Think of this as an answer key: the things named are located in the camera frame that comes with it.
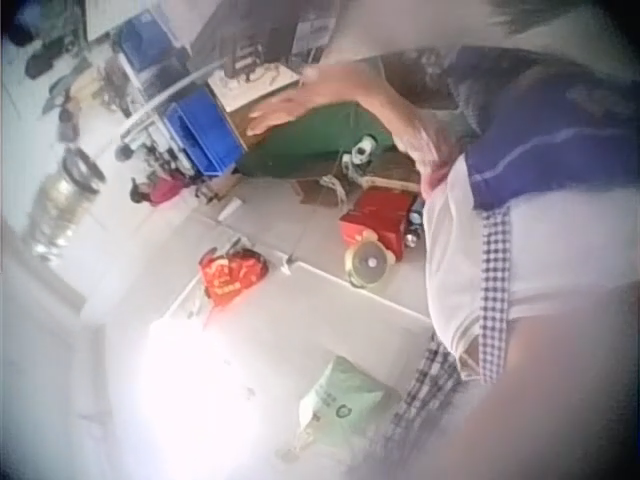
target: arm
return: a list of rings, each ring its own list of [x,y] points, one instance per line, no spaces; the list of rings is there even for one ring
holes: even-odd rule
[[[267,99],[251,112],[247,133],[258,135],[314,108],[343,102],[357,102],[378,118],[423,175],[458,156],[457,145],[438,120],[420,115],[383,79],[355,64],[308,69],[298,88]]]

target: white shirt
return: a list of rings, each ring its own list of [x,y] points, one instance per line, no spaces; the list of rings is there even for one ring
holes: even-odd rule
[[[639,279],[640,190],[565,190],[511,205],[510,319],[553,312],[563,293]],[[482,222],[464,156],[426,202],[426,285],[433,326],[456,357],[479,334]]]

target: checkered fabric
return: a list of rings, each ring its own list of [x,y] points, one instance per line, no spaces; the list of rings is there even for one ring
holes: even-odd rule
[[[435,433],[461,383],[455,357],[433,332],[391,423],[382,435],[371,440],[364,456],[349,468],[347,478],[397,478],[398,469],[406,465],[416,447]]]
[[[480,293],[480,369],[493,383],[502,373],[509,315],[511,225],[509,207],[482,213],[482,290]]]

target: red container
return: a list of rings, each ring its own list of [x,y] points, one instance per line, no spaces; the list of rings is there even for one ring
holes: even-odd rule
[[[352,246],[362,240],[364,231],[370,230],[397,261],[402,260],[407,216],[414,200],[415,195],[408,192],[378,187],[365,190],[340,218],[342,238]]]

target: person in red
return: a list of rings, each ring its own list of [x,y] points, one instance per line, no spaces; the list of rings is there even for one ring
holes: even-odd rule
[[[157,207],[177,197],[182,190],[189,187],[191,182],[178,171],[171,171],[168,176],[157,175],[153,180],[137,183],[131,179],[129,198],[133,203],[149,203]]]

